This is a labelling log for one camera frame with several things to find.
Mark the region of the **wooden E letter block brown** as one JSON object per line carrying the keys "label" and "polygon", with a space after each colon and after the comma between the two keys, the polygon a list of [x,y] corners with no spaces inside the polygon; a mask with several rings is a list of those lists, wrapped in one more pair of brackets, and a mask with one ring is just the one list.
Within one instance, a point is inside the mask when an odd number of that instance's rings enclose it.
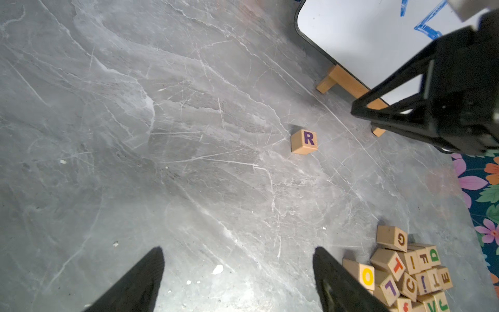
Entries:
{"label": "wooden E letter block brown", "polygon": [[442,265],[438,265],[435,266],[434,269],[437,270],[437,274],[441,281],[443,290],[445,291],[451,289],[454,285],[452,283],[452,278],[450,276],[450,271],[448,270],[448,268]]}

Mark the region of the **wooden D letter block green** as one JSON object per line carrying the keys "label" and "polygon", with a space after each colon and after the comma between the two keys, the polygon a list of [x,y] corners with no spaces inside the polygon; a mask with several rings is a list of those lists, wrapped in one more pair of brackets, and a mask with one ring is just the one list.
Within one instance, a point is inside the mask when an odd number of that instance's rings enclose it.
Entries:
{"label": "wooden D letter block green", "polygon": [[439,252],[435,245],[413,243],[408,245],[408,249],[417,253],[421,270],[429,270],[441,265]]}

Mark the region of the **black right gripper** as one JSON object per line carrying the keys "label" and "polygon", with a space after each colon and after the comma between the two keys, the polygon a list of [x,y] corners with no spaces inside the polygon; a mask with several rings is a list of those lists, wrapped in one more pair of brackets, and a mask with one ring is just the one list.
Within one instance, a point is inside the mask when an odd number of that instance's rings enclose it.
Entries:
{"label": "black right gripper", "polygon": [[[368,105],[421,76],[419,91],[384,109]],[[435,39],[386,80],[358,98],[351,113],[374,127],[445,153],[498,149],[498,10]]]}

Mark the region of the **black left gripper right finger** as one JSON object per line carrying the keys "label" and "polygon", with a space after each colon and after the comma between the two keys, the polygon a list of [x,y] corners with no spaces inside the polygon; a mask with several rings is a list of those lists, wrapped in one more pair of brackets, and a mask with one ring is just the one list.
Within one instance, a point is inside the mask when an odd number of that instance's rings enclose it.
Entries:
{"label": "black left gripper right finger", "polygon": [[323,247],[315,249],[313,270],[323,311],[378,311],[388,308],[372,296]]}

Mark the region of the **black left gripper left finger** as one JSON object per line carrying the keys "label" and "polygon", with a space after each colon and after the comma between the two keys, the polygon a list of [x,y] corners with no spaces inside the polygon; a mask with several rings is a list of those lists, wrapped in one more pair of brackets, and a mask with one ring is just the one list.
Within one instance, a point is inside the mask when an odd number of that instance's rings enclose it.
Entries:
{"label": "black left gripper left finger", "polygon": [[164,270],[165,258],[162,248],[154,247],[85,310],[153,311]]}

